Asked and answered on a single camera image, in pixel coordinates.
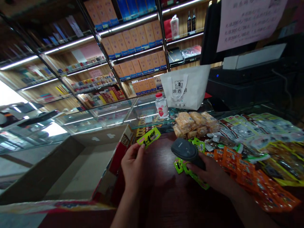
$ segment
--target yellow snack package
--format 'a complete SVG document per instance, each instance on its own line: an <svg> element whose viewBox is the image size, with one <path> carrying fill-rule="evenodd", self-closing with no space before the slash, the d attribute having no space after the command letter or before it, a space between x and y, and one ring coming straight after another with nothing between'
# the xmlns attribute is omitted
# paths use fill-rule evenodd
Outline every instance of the yellow snack package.
<svg viewBox="0 0 304 228"><path fill-rule="evenodd" d="M161 136L161 133L159 130L154 127L152 130L148 131L146 134L144 134L140 139L137 140L137 143L139 145L146 145L146 149L148 146L153 143L155 140L157 140Z"/></svg>

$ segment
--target cardboard box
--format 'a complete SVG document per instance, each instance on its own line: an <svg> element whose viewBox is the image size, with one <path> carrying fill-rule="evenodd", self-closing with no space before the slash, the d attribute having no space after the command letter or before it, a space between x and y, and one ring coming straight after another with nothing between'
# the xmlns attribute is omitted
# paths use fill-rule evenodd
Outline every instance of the cardboard box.
<svg viewBox="0 0 304 228"><path fill-rule="evenodd" d="M102 38L101 43L103 44L103 46L105 48L105 51L107 52L109 58L114 59L115 58L115 53L112 49L112 46L110 44L110 41L109 41L108 37Z"/></svg>
<svg viewBox="0 0 304 228"><path fill-rule="evenodd" d="M142 69L141 69L141 67L140 67L140 65L139 65L138 59L132 60L132 64L133 64L134 70L135 70L135 72L136 72L136 76L137 76L137 77L142 76L143 73L142 73Z"/></svg>
<svg viewBox="0 0 304 228"><path fill-rule="evenodd" d="M148 67L149 73L154 72L154 66L151 55L145 56L146 58L146 66Z"/></svg>
<svg viewBox="0 0 304 228"><path fill-rule="evenodd" d="M109 40L109 42L110 42L110 44L111 44L111 47L112 47L112 49L113 49L113 51L114 51L114 53L115 53L115 57L116 57L116 58L120 57L120 56L122 55L122 53L121 53L121 50L120 50L120 48L119 48L119 45L118 45L118 43L117 43L117 41L116 41L115 35L109 36L109 37L108 37L108 40Z"/></svg>
<svg viewBox="0 0 304 228"><path fill-rule="evenodd" d="M156 91L156 84L155 84L154 77L149 78L148 81L149 81L149 84L150 84L151 92Z"/></svg>
<svg viewBox="0 0 304 228"><path fill-rule="evenodd" d="M118 77L120 78L120 80L124 81L126 78L125 78L125 76L124 76L124 74L123 74L123 72L122 72L122 70L120 68L120 65L119 64L118 65L114 65L113 68L116 71L116 73L117 73Z"/></svg>
<svg viewBox="0 0 304 228"><path fill-rule="evenodd" d="M146 57L144 56L144 57L138 58L138 61L139 61L140 68L142 69L142 74L148 74L149 69L147 66Z"/></svg>
<svg viewBox="0 0 304 228"><path fill-rule="evenodd" d="M110 25L110 20L109 17L106 13L106 9L104 7L104 4L102 3L101 0L94 0L94 7L98 13L98 16L101 20L101 25L100 26L96 26L97 28L102 27L103 29L109 27Z"/></svg>
<svg viewBox="0 0 304 228"><path fill-rule="evenodd" d="M141 90L139 89L139 84L138 84L138 82L132 83L132 86L133 86L133 89L134 89L136 95L141 95L142 92L141 92Z"/></svg>
<svg viewBox="0 0 304 228"><path fill-rule="evenodd" d="M153 21L152 23L152 28L153 28L153 34L155 38L155 43L156 45L162 44L162 29L161 29L161 24L159 23L159 20Z"/></svg>
<svg viewBox="0 0 304 228"><path fill-rule="evenodd" d="M161 65L159 63L158 54L157 53L151 54L151 57L152 57L154 71L160 70L161 69Z"/></svg>
<svg viewBox="0 0 304 228"><path fill-rule="evenodd" d="M127 46L127 49L128 49L128 53L129 54L134 53L135 52L134 44L133 44L133 41L131 39L131 34L130 34L129 30L122 32L122 34L123 34L124 42L125 42L125 44Z"/></svg>
<svg viewBox="0 0 304 228"><path fill-rule="evenodd" d="M137 75L136 75L136 72L135 72L135 70L134 70L132 61L127 61L127 62L125 62L125 63L126 63L126 65L127 65L127 68L128 68L128 70L129 70L129 73L130 73L131 78L136 78Z"/></svg>
<svg viewBox="0 0 304 228"><path fill-rule="evenodd" d="M106 13L108 18L110 19L111 25L116 25L119 23L112 1L111 0L102 0L104 8L106 9Z"/></svg>
<svg viewBox="0 0 304 228"><path fill-rule="evenodd" d="M145 27L143 25L136 27L142 49L149 48Z"/></svg>
<svg viewBox="0 0 304 228"><path fill-rule="evenodd" d="M126 43L124 42L124 37L122 33L117 33L114 35L116 42L119 45L119 49L121 50L122 55L127 55L128 54L128 48L126 46Z"/></svg>
<svg viewBox="0 0 304 228"><path fill-rule="evenodd" d="M161 69L166 69L167 68L167 63L166 63L165 51L157 52L157 55L158 55L158 60L159 60L159 64L161 66Z"/></svg>
<svg viewBox="0 0 304 228"><path fill-rule="evenodd" d="M90 15L90 18L92 19L92 21L94 23L94 25L99 25L99 24L101 24L101 19L99 18L98 12L95 9L95 6L94 6L95 2L96 1L89 0L89 1L84 2L84 5Z"/></svg>
<svg viewBox="0 0 304 228"><path fill-rule="evenodd" d="M157 90L162 89L162 81L161 81L161 77L159 75L154 77L154 81L155 81L156 89Z"/></svg>
<svg viewBox="0 0 304 228"><path fill-rule="evenodd" d="M145 88L146 88L146 92L147 93L151 92L151 87L150 87L150 83L149 83L148 79L144 80L144 85L145 85Z"/></svg>
<svg viewBox="0 0 304 228"><path fill-rule="evenodd" d="M139 90L140 90L141 94L147 93L145 83L143 80L138 82L138 86L139 86Z"/></svg>
<svg viewBox="0 0 304 228"><path fill-rule="evenodd" d="M139 40L139 35L137 33L137 29L136 28L132 28L129 30L130 34L131 34L131 39L135 48L135 51L141 51L142 50L142 45L140 44L140 40Z"/></svg>
<svg viewBox="0 0 304 228"><path fill-rule="evenodd" d="M255 64L279 59L286 47L286 44L267 46L258 50L224 58L223 69L235 70Z"/></svg>
<svg viewBox="0 0 304 228"><path fill-rule="evenodd" d="M129 125L69 136L0 195L1 213L113 209L124 192L121 160L135 140Z"/></svg>
<svg viewBox="0 0 304 228"><path fill-rule="evenodd" d="M124 75L125 79L126 80L131 79L131 75L130 75L130 72L128 70L127 64L124 62L124 63L119 64L119 66L121 68L121 71L123 72L123 75Z"/></svg>
<svg viewBox="0 0 304 228"><path fill-rule="evenodd" d="M145 32L146 32L149 47L155 46L156 43L155 43L152 23L150 22L150 23L144 24L144 27L145 27Z"/></svg>

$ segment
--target bottle cap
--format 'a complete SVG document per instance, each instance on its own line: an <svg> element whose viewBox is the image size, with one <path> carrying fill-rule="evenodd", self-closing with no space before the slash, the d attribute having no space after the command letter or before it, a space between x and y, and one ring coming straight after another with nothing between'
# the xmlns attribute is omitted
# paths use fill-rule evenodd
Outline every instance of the bottle cap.
<svg viewBox="0 0 304 228"><path fill-rule="evenodd" d="M160 97L162 97L162 93L157 93L157 94L155 94L155 96L156 96L157 98L160 98Z"/></svg>

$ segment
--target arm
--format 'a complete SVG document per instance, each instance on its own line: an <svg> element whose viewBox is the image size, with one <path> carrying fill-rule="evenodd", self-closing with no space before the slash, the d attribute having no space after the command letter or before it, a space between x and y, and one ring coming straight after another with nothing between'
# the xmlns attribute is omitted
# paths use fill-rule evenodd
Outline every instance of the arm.
<svg viewBox="0 0 304 228"><path fill-rule="evenodd" d="M143 179L145 145L132 145L121 161L126 187L111 228L138 226L140 187Z"/></svg>
<svg viewBox="0 0 304 228"><path fill-rule="evenodd" d="M211 187L226 195L231 200L246 228L279 227L258 206L251 196L224 172L214 159L207 157L203 153L199 153L199 156L206 164L206 171L190 163L187 164L187 167Z"/></svg>

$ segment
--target white tote bag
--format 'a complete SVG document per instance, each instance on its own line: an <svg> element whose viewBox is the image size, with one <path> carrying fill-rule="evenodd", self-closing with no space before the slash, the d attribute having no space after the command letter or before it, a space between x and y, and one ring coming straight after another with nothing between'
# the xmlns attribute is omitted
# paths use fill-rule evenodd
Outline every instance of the white tote bag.
<svg viewBox="0 0 304 228"><path fill-rule="evenodd" d="M210 65L160 75L168 107L198 110L205 97Z"/></svg>

